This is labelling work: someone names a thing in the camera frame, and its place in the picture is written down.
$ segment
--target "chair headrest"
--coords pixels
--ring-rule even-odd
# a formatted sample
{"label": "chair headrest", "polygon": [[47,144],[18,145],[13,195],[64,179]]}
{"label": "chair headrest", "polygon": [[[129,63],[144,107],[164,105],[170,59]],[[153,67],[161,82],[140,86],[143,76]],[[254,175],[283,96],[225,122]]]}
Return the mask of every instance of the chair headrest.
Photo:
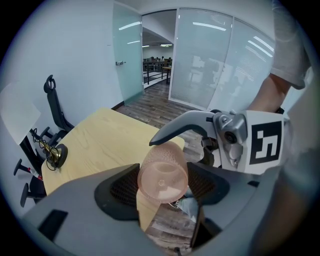
{"label": "chair headrest", "polygon": [[44,83],[43,90],[46,94],[51,93],[56,88],[56,81],[53,79],[53,76],[53,74],[49,75]]}

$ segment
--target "white lampshade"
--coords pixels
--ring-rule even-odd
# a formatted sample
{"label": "white lampshade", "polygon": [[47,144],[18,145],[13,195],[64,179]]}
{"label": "white lampshade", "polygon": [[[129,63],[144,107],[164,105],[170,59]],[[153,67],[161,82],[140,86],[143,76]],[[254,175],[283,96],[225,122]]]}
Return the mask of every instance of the white lampshade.
{"label": "white lampshade", "polygon": [[18,83],[10,83],[0,92],[0,116],[18,145],[40,117],[36,106],[21,93]]}

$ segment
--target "frosted glass panel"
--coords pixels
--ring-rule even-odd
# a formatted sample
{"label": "frosted glass panel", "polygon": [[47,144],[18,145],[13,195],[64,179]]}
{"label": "frosted glass panel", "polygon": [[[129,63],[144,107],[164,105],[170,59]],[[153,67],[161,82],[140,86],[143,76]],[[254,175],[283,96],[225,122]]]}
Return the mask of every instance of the frosted glass panel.
{"label": "frosted glass panel", "polygon": [[274,48],[274,41],[235,19],[224,70],[208,110],[246,109],[270,73]]}
{"label": "frosted glass panel", "polygon": [[226,60],[232,18],[180,9],[170,100],[207,109]]}
{"label": "frosted glass panel", "polygon": [[124,104],[143,94],[142,16],[124,6],[113,7],[113,49]]}

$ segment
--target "translucent plastic cup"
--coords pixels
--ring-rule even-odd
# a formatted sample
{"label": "translucent plastic cup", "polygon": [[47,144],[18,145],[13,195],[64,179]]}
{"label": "translucent plastic cup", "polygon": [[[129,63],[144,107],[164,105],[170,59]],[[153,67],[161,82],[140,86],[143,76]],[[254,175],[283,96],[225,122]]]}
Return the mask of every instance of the translucent plastic cup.
{"label": "translucent plastic cup", "polygon": [[137,182],[151,201],[167,204],[180,199],[188,188],[183,151],[171,141],[154,146],[143,160]]}

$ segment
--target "light wood tabletop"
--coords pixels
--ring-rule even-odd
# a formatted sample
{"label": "light wood tabletop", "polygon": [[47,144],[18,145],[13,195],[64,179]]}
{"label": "light wood tabletop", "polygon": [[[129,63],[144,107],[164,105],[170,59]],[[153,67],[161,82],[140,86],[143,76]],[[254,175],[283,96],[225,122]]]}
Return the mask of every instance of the light wood tabletop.
{"label": "light wood tabletop", "polygon": [[[100,108],[74,127],[61,141],[68,155],[60,170],[52,171],[44,162],[41,170],[47,195],[62,184],[91,174],[129,164],[142,164],[152,148],[149,141],[158,128],[135,120],[109,108]],[[171,141],[184,148],[185,141],[175,137]],[[147,229],[159,204],[137,193],[140,226]]]}

